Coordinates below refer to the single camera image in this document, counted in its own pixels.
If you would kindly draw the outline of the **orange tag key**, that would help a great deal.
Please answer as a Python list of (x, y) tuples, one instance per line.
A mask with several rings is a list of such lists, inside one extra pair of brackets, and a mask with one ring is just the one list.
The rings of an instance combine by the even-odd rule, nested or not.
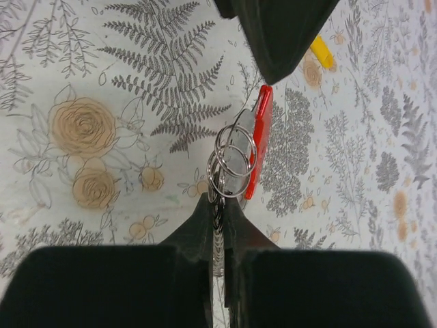
[(330, 69), (334, 66), (335, 60), (333, 55), (329, 51), (321, 36), (315, 37), (310, 45), (310, 49), (323, 68)]

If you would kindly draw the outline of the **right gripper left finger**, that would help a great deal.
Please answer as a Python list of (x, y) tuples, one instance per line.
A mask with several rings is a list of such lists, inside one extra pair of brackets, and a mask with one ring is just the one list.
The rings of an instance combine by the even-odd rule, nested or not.
[(213, 207), (157, 245), (32, 251), (1, 300), (2, 327), (211, 327)]

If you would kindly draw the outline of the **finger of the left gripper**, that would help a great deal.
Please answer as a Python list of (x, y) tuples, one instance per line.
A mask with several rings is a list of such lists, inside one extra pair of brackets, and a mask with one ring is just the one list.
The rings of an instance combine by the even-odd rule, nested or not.
[(215, 0), (222, 18), (238, 18), (269, 85), (291, 75), (338, 0)]

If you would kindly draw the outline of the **red grey key organizer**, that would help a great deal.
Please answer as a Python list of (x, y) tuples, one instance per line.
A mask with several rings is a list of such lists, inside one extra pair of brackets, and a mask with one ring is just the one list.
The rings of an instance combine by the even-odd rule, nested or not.
[(262, 85), (251, 108), (242, 109), (234, 122), (216, 135), (208, 162), (208, 199), (214, 207), (213, 276), (225, 273), (222, 212), (225, 201), (234, 198), (244, 206), (259, 181), (272, 120), (273, 89)]

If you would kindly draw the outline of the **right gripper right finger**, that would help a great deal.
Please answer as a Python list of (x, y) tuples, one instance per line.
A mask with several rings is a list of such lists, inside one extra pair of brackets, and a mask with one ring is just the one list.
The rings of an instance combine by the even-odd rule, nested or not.
[(225, 304), (232, 327), (431, 327), (393, 254), (282, 249), (235, 199), (223, 208)]

